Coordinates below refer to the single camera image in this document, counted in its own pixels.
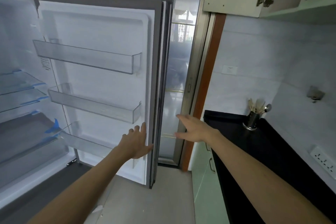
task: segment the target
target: countertop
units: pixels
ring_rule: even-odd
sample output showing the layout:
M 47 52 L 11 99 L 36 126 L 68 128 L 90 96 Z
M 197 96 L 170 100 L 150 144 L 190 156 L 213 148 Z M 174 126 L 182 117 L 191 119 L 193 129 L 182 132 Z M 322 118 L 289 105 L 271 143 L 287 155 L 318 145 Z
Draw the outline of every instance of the countertop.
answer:
M 205 111 L 204 121 L 288 182 L 332 222 L 336 195 L 265 120 L 255 131 L 242 126 L 244 115 Z M 230 224 L 264 223 L 228 169 L 212 151 Z

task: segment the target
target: refrigerator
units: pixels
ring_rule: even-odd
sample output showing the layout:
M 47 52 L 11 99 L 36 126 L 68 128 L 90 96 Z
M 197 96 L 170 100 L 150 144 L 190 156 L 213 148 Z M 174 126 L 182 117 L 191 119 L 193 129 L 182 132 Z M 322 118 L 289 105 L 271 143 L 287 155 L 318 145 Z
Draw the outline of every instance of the refrigerator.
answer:
M 117 175 L 155 182 L 173 0 L 0 0 L 0 208 L 147 124 Z

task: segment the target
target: wall switch plate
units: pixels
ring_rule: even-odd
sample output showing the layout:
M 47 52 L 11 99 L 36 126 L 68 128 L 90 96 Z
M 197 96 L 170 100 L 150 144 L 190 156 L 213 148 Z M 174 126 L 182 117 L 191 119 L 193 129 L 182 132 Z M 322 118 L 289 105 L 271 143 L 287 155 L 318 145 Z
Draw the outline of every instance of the wall switch plate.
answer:
M 237 74 L 237 66 L 223 65 L 222 74 Z
M 318 146 L 316 146 L 310 155 L 328 172 L 328 174 L 336 179 L 336 164 L 327 154 L 325 154 Z

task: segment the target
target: spoon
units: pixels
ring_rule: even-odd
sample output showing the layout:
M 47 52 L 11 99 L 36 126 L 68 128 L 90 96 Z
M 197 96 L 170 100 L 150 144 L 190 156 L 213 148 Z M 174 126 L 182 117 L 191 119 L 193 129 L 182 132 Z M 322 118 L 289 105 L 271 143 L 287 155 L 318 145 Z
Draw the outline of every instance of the spoon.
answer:
M 271 104 L 267 104 L 265 106 L 264 112 L 270 112 L 272 110 L 272 105 Z

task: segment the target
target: countertop backsplash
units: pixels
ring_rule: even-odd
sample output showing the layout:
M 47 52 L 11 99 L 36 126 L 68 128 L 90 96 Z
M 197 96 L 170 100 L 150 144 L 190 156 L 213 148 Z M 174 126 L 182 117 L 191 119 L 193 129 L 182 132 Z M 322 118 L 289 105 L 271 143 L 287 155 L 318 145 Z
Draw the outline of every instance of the countertop backsplash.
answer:
M 335 39 L 333 25 L 227 15 L 204 104 L 247 115 L 249 98 L 272 103 L 266 120 L 334 192 L 336 180 L 309 152 L 319 145 L 336 161 Z M 310 86 L 324 98 L 312 103 Z

